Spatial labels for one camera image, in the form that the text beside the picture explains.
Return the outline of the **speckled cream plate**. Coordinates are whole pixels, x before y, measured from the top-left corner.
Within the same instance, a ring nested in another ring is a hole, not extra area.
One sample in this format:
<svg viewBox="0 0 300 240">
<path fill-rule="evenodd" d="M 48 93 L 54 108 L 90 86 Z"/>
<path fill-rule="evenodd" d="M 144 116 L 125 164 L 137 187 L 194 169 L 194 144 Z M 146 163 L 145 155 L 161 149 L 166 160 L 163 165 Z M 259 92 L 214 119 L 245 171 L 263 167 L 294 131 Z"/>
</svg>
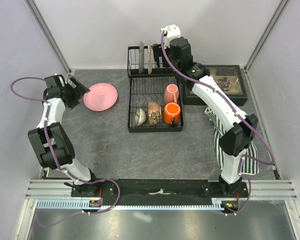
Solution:
<svg viewBox="0 0 300 240">
<path fill-rule="evenodd" d="M 153 69 L 153 60 L 152 60 L 153 49 L 151 45 L 147 46 L 147 51 L 148 51 L 148 74 L 151 74 Z"/>
</svg>

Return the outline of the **grey glass plate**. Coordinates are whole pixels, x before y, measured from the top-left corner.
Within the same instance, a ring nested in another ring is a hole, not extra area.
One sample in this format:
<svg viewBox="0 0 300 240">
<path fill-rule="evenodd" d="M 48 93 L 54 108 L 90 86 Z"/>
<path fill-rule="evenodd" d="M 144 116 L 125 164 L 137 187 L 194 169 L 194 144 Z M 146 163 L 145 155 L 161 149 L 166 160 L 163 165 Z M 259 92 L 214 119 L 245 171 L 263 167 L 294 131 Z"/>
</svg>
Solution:
<svg viewBox="0 0 300 240">
<path fill-rule="evenodd" d="M 139 74 L 144 72 L 144 43 L 142 41 L 139 42 Z"/>
</svg>

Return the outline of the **pink plate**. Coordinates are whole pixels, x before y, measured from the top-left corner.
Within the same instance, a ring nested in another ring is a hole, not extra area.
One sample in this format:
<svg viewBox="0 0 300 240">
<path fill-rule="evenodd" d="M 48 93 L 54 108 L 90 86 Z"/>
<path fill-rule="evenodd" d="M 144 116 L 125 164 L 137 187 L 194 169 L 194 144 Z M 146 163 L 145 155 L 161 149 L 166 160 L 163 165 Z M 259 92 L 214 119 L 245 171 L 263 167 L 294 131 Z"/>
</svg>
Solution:
<svg viewBox="0 0 300 240">
<path fill-rule="evenodd" d="M 113 107 L 117 99 L 118 91 L 109 83 L 95 84 L 83 96 L 85 106 L 95 112 L 105 111 Z"/>
</svg>

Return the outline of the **pink patterned bowl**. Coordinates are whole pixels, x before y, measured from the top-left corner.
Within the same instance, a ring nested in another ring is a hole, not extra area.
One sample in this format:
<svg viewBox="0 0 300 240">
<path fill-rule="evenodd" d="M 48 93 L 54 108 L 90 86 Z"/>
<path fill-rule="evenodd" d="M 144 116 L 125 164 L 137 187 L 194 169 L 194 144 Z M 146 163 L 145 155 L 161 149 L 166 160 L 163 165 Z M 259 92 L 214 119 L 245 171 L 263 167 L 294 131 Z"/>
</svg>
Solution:
<svg viewBox="0 0 300 240">
<path fill-rule="evenodd" d="M 150 126 L 156 125 L 162 118 L 161 106 L 154 101 L 148 101 L 148 122 Z"/>
</svg>

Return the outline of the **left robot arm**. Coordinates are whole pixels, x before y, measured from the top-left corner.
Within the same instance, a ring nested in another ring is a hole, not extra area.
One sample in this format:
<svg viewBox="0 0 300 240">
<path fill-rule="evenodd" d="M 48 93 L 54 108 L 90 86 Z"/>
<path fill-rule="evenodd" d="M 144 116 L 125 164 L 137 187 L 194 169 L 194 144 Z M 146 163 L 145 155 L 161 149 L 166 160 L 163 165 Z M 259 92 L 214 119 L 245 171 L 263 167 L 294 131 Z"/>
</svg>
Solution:
<svg viewBox="0 0 300 240">
<path fill-rule="evenodd" d="M 61 125 L 66 109 L 73 109 L 90 90 L 74 76 L 68 80 L 60 74 L 44 78 L 43 113 L 37 127 L 28 132 L 28 139 L 43 168 L 57 170 L 72 179 L 71 187 L 80 196 L 95 197 L 100 185 L 95 174 L 75 156 L 72 142 Z"/>
</svg>

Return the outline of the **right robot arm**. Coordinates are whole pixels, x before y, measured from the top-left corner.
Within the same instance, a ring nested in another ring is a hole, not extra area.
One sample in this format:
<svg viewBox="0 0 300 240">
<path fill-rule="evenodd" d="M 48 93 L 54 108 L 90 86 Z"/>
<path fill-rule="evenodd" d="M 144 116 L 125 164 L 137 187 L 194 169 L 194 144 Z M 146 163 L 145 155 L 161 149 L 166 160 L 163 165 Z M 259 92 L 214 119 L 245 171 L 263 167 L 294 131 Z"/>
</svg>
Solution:
<svg viewBox="0 0 300 240">
<path fill-rule="evenodd" d="M 218 145 L 224 155 L 219 183 L 221 195 L 229 197 L 237 190 L 243 154 L 247 152 L 255 137 L 258 118 L 247 115 L 237 107 L 214 81 L 208 69 L 193 60 L 191 46 L 187 39 L 180 37 L 170 42 L 152 45 L 154 62 L 157 66 L 170 67 L 177 79 L 198 96 L 220 120 L 224 134 Z"/>
</svg>

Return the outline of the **pink mug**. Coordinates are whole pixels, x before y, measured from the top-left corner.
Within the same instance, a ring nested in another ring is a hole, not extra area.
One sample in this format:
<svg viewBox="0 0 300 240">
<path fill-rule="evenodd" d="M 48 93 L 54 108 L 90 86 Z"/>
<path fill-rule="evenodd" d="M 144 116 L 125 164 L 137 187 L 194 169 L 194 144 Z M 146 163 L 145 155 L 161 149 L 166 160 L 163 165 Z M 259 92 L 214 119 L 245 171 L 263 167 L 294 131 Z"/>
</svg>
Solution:
<svg viewBox="0 0 300 240">
<path fill-rule="evenodd" d="M 179 99 L 179 89 L 176 84 L 167 85 L 164 92 L 165 104 L 177 103 Z"/>
</svg>

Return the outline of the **orange mug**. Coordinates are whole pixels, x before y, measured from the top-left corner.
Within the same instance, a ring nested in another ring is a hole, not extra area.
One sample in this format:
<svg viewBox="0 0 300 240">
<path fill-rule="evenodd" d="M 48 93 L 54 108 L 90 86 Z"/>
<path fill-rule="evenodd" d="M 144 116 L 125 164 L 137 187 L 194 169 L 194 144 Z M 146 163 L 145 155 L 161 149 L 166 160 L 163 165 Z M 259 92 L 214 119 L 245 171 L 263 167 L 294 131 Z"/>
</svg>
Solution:
<svg viewBox="0 0 300 240">
<path fill-rule="evenodd" d="M 180 120 L 181 107 L 177 103 L 170 102 L 165 105 L 163 120 L 166 124 L 171 127 L 175 127 Z"/>
</svg>

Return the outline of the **small green patterned bowl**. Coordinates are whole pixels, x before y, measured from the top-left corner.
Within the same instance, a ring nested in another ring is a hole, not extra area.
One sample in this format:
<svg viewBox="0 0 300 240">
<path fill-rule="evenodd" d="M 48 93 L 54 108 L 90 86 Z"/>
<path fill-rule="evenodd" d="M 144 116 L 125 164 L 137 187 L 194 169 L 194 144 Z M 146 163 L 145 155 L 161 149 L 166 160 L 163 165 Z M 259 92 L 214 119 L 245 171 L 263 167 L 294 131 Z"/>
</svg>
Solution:
<svg viewBox="0 0 300 240">
<path fill-rule="evenodd" d="M 146 120 L 145 111 L 141 108 L 137 108 L 136 115 L 135 115 L 136 126 L 140 126 L 140 125 L 144 124 L 145 120 Z"/>
</svg>

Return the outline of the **dark floral fabric piece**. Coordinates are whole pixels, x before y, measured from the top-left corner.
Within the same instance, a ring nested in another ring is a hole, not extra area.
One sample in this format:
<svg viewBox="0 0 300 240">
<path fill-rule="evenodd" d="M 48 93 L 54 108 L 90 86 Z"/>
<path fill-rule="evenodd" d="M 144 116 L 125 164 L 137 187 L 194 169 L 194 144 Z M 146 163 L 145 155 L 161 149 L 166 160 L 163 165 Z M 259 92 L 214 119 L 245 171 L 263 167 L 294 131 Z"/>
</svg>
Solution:
<svg viewBox="0 0 300 240">
<path fill-rule="evenodd" d="M 217 81 L 217 85 L 223 92 L 228 92 L 231 87 L 231 81 L 227 77 L 220 78 Z"/>
</svg>

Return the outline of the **black compartment display box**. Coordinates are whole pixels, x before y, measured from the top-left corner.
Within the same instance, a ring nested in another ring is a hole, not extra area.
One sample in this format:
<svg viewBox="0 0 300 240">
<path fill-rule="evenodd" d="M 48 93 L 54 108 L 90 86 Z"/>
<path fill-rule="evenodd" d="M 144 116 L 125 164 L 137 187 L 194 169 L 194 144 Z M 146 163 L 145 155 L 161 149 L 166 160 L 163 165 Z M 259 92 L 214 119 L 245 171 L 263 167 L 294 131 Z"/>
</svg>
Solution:
<svg viewBox="0 0 300 240">
<path fill-rule="evenodd" d="M 218 79 L 227 77 L 231 81 L 229 91 L 224 92 L 237 106 L 243 106 L 248 100 L 243 76 L 239 65 L 205 65 L 217 84 Z M 182 86 L 182 101 L 184 105 L 207 106 L 186 86 Z"/>
</svg>

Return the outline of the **striped green white towel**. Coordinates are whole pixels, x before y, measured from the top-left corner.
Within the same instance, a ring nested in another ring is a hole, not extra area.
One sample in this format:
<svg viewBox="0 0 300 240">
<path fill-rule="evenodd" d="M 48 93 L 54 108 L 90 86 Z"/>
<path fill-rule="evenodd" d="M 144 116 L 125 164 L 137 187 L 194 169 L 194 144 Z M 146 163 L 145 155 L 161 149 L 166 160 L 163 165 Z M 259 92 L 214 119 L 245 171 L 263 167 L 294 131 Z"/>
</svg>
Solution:
<svg viewBox="0 0 300 240">
<path fill-rule="evenodd" d="M 224 151 L 219 145 L 219 140 L 225 134 L 226 131 L 221 121 L 210 107 L 207 107 L 204 113 L 209 118 L 209 121 L 211 121 L 214 125 L 214 149 L 216 153 L 218 166 L 220 170 L 223 170 L 225 155 Z M 251 158 L 243 157 L 241 173 L 246 175 L 257 175 L 259 173 L 259 164 Z"/>
</svg>

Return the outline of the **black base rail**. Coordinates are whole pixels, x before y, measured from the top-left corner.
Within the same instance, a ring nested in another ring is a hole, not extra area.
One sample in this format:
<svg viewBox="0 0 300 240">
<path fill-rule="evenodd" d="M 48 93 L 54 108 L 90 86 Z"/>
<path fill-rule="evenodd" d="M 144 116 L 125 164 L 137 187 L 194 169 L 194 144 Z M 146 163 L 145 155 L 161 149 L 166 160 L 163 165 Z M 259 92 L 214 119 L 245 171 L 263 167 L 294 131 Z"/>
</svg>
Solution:
<svg viewBox="0 0 300 240">
<path fill-rule="evenodd" d="M 106 206 L 210 205 L 212 199 L 241 199 L 249 196 L 247 183 L 228 186 L 223 180 L 205 179 L 118 179 L 86 187 L 72 186 L 72 197 L 101 198 Z"/>
</svg>

